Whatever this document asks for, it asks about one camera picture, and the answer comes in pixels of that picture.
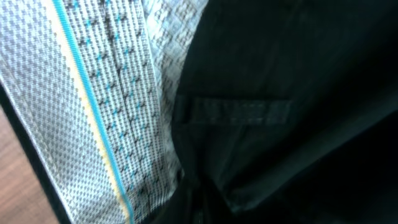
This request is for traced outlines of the black shorts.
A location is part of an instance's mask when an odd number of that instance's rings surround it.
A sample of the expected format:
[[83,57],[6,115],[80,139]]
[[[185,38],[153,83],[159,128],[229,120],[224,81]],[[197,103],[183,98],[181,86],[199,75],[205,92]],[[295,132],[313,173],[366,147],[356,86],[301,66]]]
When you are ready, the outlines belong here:
[[1,2],[60,223],[396,223],[397,2]]

